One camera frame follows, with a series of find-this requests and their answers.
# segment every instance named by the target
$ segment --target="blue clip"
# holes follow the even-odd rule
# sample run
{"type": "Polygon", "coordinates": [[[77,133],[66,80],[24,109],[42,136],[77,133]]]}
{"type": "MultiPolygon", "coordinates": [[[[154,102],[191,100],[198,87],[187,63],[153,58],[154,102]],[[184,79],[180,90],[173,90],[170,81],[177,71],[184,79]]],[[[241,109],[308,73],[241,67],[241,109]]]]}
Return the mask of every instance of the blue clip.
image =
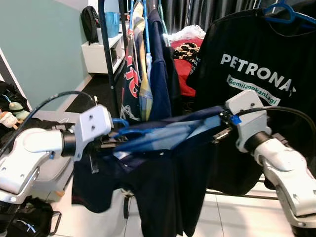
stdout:
{"type": "Polygon", "coordinates": [[[231,117],[231,121],[234,125],[240,124],[242,121],[240,120],[240,117],[238,115],[234,115],[231,117]]]}

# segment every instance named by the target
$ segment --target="black backpack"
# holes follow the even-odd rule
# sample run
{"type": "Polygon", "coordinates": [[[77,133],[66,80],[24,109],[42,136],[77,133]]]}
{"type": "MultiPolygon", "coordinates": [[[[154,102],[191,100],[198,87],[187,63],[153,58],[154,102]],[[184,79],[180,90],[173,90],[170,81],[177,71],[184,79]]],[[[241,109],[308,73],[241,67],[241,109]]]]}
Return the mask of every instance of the black backpack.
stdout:
{"type": "Polygon", "coordinates": [[[89,45],[91,43],[99,42],[97,28],[100,27],[100,19],[94,7],[87,6],[82,10],[81,21],[89,45]]]}
{"type": "Polygon", "coordinates": [[[53,211],[50,204],[38,198],[29,196],[8,227],[7,237],[47,237],[57,232],[61,220],[61,213],[53,211]],[[58,214],[55,230],[50,232],[51,219],[58,214]]]}

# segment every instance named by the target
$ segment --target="white tile floor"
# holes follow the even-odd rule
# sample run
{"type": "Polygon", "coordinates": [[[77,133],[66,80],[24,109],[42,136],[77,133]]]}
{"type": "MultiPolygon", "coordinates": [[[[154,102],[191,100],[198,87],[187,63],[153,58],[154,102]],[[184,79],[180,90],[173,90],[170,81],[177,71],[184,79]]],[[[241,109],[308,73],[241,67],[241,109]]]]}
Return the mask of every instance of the white tile floor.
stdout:
{"type": "MultiPolygon", "coordinates": [[[[135,198],[130,203],[129,218],[124,220],[120,191],[114,192],[110,210],[95,214],[83,206],[71,206],[71,186],[72,182],[59,202],[52,203],[54,210],[62,212],[61,224],[55,237],[143,236],[135,198]]],[[[274,191],[267,190],[262,183],[258,183],[249,194],[276,196],[274,191]]],[[[51,193],[48,196],[50,199],[58,198],[51,193]]],[[[292,231],[277,200],[206,195],[194,237],[210,236],[288,237],[292,236],[292,231]]]]}

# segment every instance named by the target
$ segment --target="black cable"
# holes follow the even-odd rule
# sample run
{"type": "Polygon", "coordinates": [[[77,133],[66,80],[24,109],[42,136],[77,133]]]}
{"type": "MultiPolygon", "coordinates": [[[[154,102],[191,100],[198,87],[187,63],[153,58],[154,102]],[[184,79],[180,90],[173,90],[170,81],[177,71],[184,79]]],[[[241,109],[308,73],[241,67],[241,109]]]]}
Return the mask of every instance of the black cable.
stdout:
{"type": "Polygon", "coordinates": [[[95,102],[92,99],[92,97],[82,91],[65,91],[65,92],[61,92],[59,94],[55,94],[51,97],[49,97],[48,99],[46,99],[45,101],[43,101],[42,103],[40,103],[33,111],[30,112],[30,114],[24,119],[23,123],[20,124],[20,126],[18,127],[18,129],[10,136],[10,138],[8,139],[8,141],[5,143],[5,145],[1,148],[0,150],[0,157],[3,155],[4,151],[9,147],[9,145],[15,140],[15,138],[21,133],[23,127],[25,126],[25,124],[33,117],[33,115],[40,110],[43,106],[45,106],[46,104],[48,104],[49,102],[65,96],[65,95],[73,95],[73,94],[78,94],[78,95],[85,95],[89,98],[89,101],[91,101],[91,107],[95,106],[95,102]]]}
{"type": "Polygon", "coordinates": [[[237,113],[237,116],[242,116],[242,115],[246,115],[249,113],[253,113],[253,112],[258,112],[258,111],[267,111],[267,110],[276,110],[276,111],[283,111],[283,112],[289,112],[295,115],[300,116],[301,118],[303,118],[304,120],[306,120],[306,122],[309,124],[309,126],[312,129],[312,140],[313,140],[313,156],[316,154],[316,126],[314,121],[312,120],[311,117],[309,117],[306,113],[300,111],[300,110],[296,110],[293,108],[289,108],[289,107],[282,107],[282,106],[263,106],[263,107],[259,107],[259,108],[252,108],[249,110],[243,110],[240,111],[239,113],[237,113]]]}

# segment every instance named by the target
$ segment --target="black t-shirt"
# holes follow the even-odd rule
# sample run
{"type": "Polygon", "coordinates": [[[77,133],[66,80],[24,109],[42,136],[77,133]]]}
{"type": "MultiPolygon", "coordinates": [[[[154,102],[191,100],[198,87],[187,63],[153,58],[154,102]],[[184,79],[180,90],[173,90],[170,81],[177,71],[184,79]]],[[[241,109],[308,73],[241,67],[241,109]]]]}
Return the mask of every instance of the black t-shirt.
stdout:
{"type": "MultiPolygon", "coordinates": [[[[287,106],[316,121],[316,30],[268,22],[261,9],[222,18],[209,28],[187,84],[197,90],[195,109],[223,105],[246,89],[257,92],[264,105],[287,106]]],[[[310,162],[311,129],[297,116],[274,112],[269,126],[310,162]]],[[[254,185],[261,168],[249,154],[235,149],[237,135],[220,144],[209,187],[241,194],[254,185]],[[224,175],[231,171],[229,177],[224,175]],[[235,178],[244,176],[245,182],[235,178]]]]}

